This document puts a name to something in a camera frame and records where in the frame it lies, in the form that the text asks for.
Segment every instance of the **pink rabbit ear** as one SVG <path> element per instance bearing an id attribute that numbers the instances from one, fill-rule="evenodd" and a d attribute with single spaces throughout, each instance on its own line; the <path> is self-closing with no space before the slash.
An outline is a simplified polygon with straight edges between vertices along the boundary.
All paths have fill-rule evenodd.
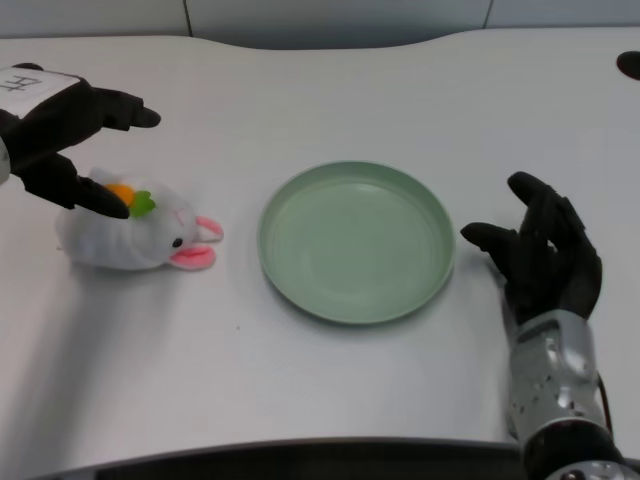
<path id="1" fill-rule="evenodd" d="M 174 267 L 185 270 L 202 270 L 209 268 L 216 261 L 216 252 L 206 245 L 196 245 L 180 250 L 169 259 Z"/>
<path id="2" fill-rule="evenodd" d="M 220 224 L 208 217 L 196 217 L 196 225 L 196 242 L 215 242 L 224 237 Z"/>

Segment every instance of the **black cable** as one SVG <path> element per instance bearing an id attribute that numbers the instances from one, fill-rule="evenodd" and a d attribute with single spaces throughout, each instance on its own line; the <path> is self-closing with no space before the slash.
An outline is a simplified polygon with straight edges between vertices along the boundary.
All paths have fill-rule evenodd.
<path id="1" fill-rule="evenodd" d="M 607 424 L 607 430 L 613 438 L 613 422 L 611 421 L 611 412 L 609 411 L 609 398 L 607 397 L 607 389 L 604 388 L 604 381 L 598 373 L 598 390 L 600 390 L 600 398 L 602 398 L 602 409 L 604 410 L 604 421 Z"/>
<path id="2" fill-rule="evenodd" d="M 189 32 L 189 36 L 193 37 L 193 28 L 191 28 L 191 16 L 189 15 L 187 0 L 182 0 L 182 6 L 184 7 L 184 16 L 187 20 L 187 31 Z"/>
<path id="3" fill-rule="evenodd" d="M 491 15 L 492 9 L 493 9 L 493 0 L 489 2 L 489 8 L 487 9 L 487 16 L 484 17 L 484 23 L 482 24 L 482 28 L 487 28 L 487 24 L 489 23 L 489 16 Z"/>

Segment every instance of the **rabbit face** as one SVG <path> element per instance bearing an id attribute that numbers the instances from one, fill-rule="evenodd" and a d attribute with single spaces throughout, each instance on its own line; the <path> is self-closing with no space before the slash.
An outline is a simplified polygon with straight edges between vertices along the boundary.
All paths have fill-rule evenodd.
<path id="1" fill-rule="evenodd" d="M 130 219 L 133 246 L 150 260 L 168 262 L 196 240 L 196 215 L 187 201 L 164 185 L 145 182 L 141 189 L 152 193 L 156 208 L 143 217 Z"/>

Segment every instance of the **plate rim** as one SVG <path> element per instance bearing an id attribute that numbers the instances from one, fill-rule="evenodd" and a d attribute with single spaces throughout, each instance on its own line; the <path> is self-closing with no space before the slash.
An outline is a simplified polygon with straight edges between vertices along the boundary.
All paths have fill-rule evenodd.
<path id="1" fill-rule="evenodd" d="M 306 175 L 309 172 L 312 172 L 314 170 L 318 170 L 318 169 L 321 169 L 321 168 L 326 168 L 326 167 L 330 167 L 330 166 L 334 166 L 334 165 L 343 165 L 343 164 L 374 165 L 376 167 L 387 168 L 387 169 L 390 169 L 390 170 L 394 170 L 394 171 L 396 171 L 398 173 L 401 173 L 401 174 L 411 178 L 412 180 L 418 182 L 420 184 L 420 186 L 422 186 L 422 188 L 424 188 L 427 192 L 429 192 L 433 196 L 433 198 L 436 200 L 437 204 L 440 206 L 440 208 L 444 212 L 448 229 L 451 232 L 451 255 L 449 257 L 449 262 L 448 262 L 446 271 L 445 271 L 444 275 L 442 275 L 442 278 L 437 283 L 437 285 L 433 288 L 432 292 L 425 298 L 425 300 L 423 300 L 417 306 L 412 306 L 411 308 L 406 309 L 406 311 L 403 311 L 402 313 L 393 314 L 392 316 L 388 316 L 388 317 L 381 317 L 379 319 L 375 319 L 375 320 L 372 320 L 372 321 L 357 322 L 357 321 L 350 320 L 348 318 L 330 316 L 330 315 L 326 315 L 326 314 L 323 314 L 323 313 L 314 312 L 313 309 L 307 308 L 305 306 L 302 306 L 301 304 L 299 304 L 298 302 L 293 300 L 289 295 L 287 295 L 285 293 L 285 291 L 282 289 L 282 287 L 280 285 L 278 285 L 276 281 L 274 281 L 273 274 L 267 268 L 264 255 L 262 253 L 262 241 L 261 240 L 262 240 L 263 229 L 264 229 L 264 225 L 265 225 L 265 217 L 266 217 L 267 211 L 269 210 L 269 207 L 271 206 L 271 204 L 273 203 L 275 198 L 278 196 L 278 194 L 287 185 L 289 185 L 290 183 L 294 182 L 297 178 L 299 178 L 299 177 L 301 177 L 303 175 Z M 429 303 L 429 301 L 431 299 L 433 299 L 433 297 L 436 294 L 438 294 L 442 290 L 442 287 L 444 286 L 444 284 L 447 282 L 447 280 L 449 280 L 449 277 L 451 277 L 451 273 L 453 272 L 453 266 L 455 264 L 455 257 L 456 257 L 456 251 L 457 251 L 457 245 L 456 245 L 456 239 L 455 239 L 455 229 L 453 227 L 453 221 L 451 220 L 451 215 L 449 215 L 449 212 L 444 207 L 444 204 L 442 203 L 440 198 L 435 193 L 433 193 L 433 191 L 431 191 L 431 189 L 429 189 L 424 183 L 422 183 L 420 180 L 418 180 L 413 175 L 409 175 L 407 172 L 405 172 L 405 171 L 403 171 L 403 170 L 401 170 L 399 168 L 392 167 L 390 165 L 385 165 L 383 163 L 368 162 L 368 161 L 365 161 L 365 160 L 338 160 L 338 161 L 335 161 L 335 162 L 321 163 L 319 165 L 315 165 L 313 167 L 306 168 L 306 169 L 302 170 L 301 172 L 298 172 L 296 175 L 290 177 L 288 180 L 286 180 L 282 185 L 280 185 L 276 189 L 275 192 L 273 192 L 273 194 L 269 197 L 269 200 L 265 204 L 264 208 L 262 209 L 262 212 L 260 214 L 260 220 L 258 222 L 257 247 L 258 247 L 258 257 L 260 259 L 260 266 L 262 267 L 262 271 L 265 273 L 265 275 L 267 276 L 267 279 L 275 287 L 275 289 L 278 291 L 278 293 L 280 295 L 282 295 L 283 297 L 285 297 L 287 299 L 287 301 L 291 302 L 297 308 L 300 308 L 301 310 L 303 310 L 305 312 L 308 312 L 308 313 L 310 313 L 310 314 L 314 315 L 315 317 L 317 317 L 319 319 L 322 319 L 322 320 L 327 320 L 327 321 L 330 321 L 330 322 L 340 323 L 340 324 L 344 324 L 344 325 L 363 325 L 363 326 L 364 325 L 375 325 L 375 324 L 378 324 L 378 323 L 385 323 L 385 322 L 391 322 L 393 320 L 399 320 L 399 319 L 401 319 L 401 318 L 403 318 L 403 317 L 405 317 L 405 316 L 407 316 L 407 315 L 409 315 L 409 314 L 411 314 L 413 312 L 418 311 L 422 307 L 424 307 L 427 303 Z"/>

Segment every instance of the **silver robotic wrist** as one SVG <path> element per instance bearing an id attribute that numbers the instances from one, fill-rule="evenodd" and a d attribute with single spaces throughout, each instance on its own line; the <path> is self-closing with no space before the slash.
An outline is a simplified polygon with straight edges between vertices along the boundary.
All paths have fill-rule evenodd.
<path id="1" fill-rule="evenodd" d="M 640 480 L 640 475 L 616 462 L 587 461 L 567 465 L 547 480 Z"/>
<path id="2" fill-rule="evenodd" d="M 11 173 L 11 163 L 9 163 L 9 151 L 0 137 L 0 185 L 7 181 Z"/>
<path id="3" fill-rule="evenodd" d="M 596 402 L 598 373 L 585 319 L 553 310 L 521 325 L 511 348 L 509 416 L 520 446 L 567 420 L 606 429 Z"/>

